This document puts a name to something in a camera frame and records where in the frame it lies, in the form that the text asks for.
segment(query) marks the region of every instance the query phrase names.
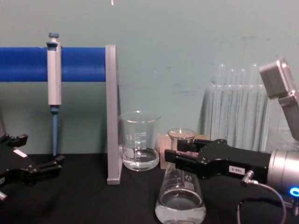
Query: erlenmeyer flask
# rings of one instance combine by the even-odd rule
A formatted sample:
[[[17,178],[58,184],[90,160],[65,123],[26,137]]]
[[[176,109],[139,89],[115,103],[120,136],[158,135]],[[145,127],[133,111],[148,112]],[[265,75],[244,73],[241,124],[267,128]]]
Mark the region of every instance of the erlenmeyer flask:
[[[168,132],[171,149],[177,150],[178,141],[191,143],[194,131],[177,128]],[[206,215],[198,178],[195,174],[175,168],[169,163],[156,203],[155,213],[163,224],[200,224]]]

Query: gray cable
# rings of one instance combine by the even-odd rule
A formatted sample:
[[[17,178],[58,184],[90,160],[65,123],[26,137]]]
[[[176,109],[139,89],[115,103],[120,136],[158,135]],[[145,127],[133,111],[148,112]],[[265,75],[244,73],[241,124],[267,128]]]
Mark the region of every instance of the gray cable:
[[[253,181],[249,182],[249,184],[258,185],[258,186],[264,187],[264,188],[266,188],[266,189],[274,192],[279,197],[281,205],[282,205],[282,208],[283,208],[283,211],[284,211],[284,214],[283,214],[283,217],[281,219],[280,224],[285,224],[286,207],[285,207],[285,202],[284,202],[282,196],[274,188],[269,187],[268,185],[265,185],[265,184],[262,184],[262,183],[253,182]],[[238,222],[238,224],[241,224],[241,221],[240,221],[240,204],[238,204],[238,207],[237,207],[237,222]]]

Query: beaker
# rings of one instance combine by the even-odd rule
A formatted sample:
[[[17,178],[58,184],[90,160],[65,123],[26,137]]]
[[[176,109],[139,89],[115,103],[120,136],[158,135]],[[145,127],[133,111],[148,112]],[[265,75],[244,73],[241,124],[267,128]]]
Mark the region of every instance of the beaker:
[[[160,117],[145,111],[128,112],[120,116],[123,137],[122,162],[125,167],[145,171],[159,163],[157,125]]]
[[[184,128],[168,132],[171,149],[177,150],[178,141],[191,143],[196,135]],[[176,169],[169,163],[155,207],[157,218],[163,224],[200,224],[206,216],[198,177],[195,174]]]

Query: black table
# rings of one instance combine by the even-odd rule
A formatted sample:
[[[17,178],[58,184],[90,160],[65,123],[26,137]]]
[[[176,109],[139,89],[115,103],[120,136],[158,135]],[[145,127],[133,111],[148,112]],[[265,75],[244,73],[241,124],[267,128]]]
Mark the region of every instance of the black table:
[[[106,154],[65,155],[61,175],[33,187],[18,184],[1,190],[8,195],[0,203],[1,224],[159,224],[154,208],[164,177],[156,167],[135,172],[123,168],[121,184],[107,185]],[[37,163],[49,155],[31,155]],[[276,199],[258,187],[241,188],[239,180],[214,177],[200,181],[207,214],[203,224],[235,224],[236,205],[246,196]],[[242,224],[279,223],[282,209],[266,203],[246,203]],[[287,224],[298,224],[289,211]]]

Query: green wall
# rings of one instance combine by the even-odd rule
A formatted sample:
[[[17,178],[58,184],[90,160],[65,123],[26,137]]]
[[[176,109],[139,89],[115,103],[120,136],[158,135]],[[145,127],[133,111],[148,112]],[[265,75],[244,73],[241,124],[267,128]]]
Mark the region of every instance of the green wall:
[[[49,32],[58,32],[65,47],[115,44],[122,111],[160,114],[160,133],[179,126],[199,132],[204,91],[220,63],[248,69],[283,56],[299,84],[298,6],[295,0],[114,0],[114,6],[0,0],[0,46],[44,47]],[[86,85],[64,84],[62,153],[105,151],[105,85]],[[50,153],[46,84],[0,84],[0,90],[7,131],[29,134],[25,152]]]

